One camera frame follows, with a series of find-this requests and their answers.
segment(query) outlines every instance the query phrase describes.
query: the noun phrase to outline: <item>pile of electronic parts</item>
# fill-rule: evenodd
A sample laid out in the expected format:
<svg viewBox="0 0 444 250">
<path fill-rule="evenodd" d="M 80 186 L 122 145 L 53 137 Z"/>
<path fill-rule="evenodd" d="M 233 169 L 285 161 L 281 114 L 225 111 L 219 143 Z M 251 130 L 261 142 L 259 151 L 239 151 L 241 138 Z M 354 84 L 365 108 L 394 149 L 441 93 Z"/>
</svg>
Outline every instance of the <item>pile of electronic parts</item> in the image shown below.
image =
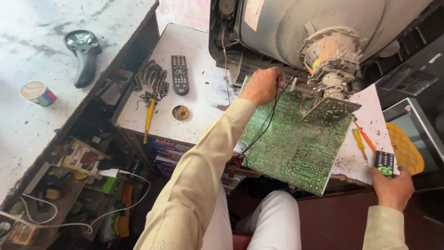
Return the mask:
<svg viewBox="0 0 444 250">
<path fill-rule="evenodd" d="M 155 60 L 147 59 L 140 66 L 139 71 L 135 74 L 130 82 L 134 86 L 134 91 L 142 91 L 142 84 L 148 87 L 148 90 L 140 96 L 145 102 L 150 98 L 160 101 L 167 96 L 169 84 L 165 82 L 167 71 L 162 69 Z"/>
</svg>

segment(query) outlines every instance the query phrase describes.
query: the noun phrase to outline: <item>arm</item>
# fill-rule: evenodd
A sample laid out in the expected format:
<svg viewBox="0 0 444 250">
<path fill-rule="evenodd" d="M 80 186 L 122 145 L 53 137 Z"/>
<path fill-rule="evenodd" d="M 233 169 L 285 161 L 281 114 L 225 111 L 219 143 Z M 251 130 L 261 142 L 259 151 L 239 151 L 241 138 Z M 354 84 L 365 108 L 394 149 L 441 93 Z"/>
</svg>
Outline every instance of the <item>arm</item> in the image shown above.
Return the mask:
<svg viewBox="0 0 444 250">
<path fill-rule="evenodd" d="M 403 211 L 414 188 L 410 172 L 400 170 L 398 177 L 387 179 L 376 168 L 370 169 L 379 205 L 369 207 L 363 250 L 408 250 Z"/>
<path fill-rule="evenodd" d="M 277 68 L 256 72 L 242 94 L 183 155 L 147 215 L 134 249 L 200 249 L 213 215 L 219 180 L 256 108 L 274 99 Z"/>
</svg>

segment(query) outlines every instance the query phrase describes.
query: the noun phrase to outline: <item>white trousers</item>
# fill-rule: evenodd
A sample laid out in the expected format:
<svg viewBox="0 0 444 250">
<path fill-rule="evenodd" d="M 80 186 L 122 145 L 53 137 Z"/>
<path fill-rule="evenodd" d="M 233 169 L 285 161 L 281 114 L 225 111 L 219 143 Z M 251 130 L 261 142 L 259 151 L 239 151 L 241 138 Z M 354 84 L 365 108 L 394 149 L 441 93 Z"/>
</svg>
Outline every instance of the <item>white trousers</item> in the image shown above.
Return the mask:
<svg viewBox="0 0 444 250">
<path fill-rule="evenodd" d="M 247 218 L 237 234 L 253 234 L 248 250 L 300 250 L 301 229 L 296 200 L 285 191 L 273 191 Z M 222 182 L 216 207 L 203 236 L 202 250 L 233 250 L 233 235 Z"/>
</svg>

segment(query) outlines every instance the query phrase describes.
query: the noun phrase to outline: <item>warning label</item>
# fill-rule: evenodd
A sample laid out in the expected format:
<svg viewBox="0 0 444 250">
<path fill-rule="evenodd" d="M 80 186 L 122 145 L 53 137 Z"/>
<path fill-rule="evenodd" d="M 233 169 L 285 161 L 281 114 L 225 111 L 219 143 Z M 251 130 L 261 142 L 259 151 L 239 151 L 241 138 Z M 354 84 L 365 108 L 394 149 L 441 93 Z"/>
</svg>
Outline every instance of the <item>warning label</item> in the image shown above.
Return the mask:
<svg viewBox="0 0 444 250">
<path fill-rule="evenodd" d="M 248 0 L 245 9 L 244 21 L 254 30 L 258 28 L 258 20 L 261 14 L 264 0 Z"/>
</svg>

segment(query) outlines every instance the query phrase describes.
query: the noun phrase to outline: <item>yellow-handled tool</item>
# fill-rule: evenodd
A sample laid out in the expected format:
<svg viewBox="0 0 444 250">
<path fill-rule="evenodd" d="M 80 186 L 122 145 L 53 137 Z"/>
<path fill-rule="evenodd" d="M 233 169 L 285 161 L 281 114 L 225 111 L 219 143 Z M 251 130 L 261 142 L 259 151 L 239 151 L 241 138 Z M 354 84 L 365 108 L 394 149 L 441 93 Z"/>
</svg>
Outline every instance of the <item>yellow-handled tool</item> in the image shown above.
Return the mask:
<svg viewBox="0 0 444 250">
<path fill-rule="evenodd" d="M 356 142 L 358 143 L 358 148 L 362 151 L 364 158 L 367 160 L 367 155 L 365 154 L 365 146 L 362 143 L 361 133 L 359 133 L 358 129 L 353 129 L 353 137 L 355 137 Z"/>
<path fill-rule="evenodd" d="M 154 104 L 156 104 L 156 100 L 150 98 L 148 100 L 148 108 L 147 108 L 147 119 L 145 121 L 145 133 L 143 134 L 143 143 L 146 144 L 148 141 L 148 130 L 150 129 L 151 118 L 154 114 Z"/>
</svg>

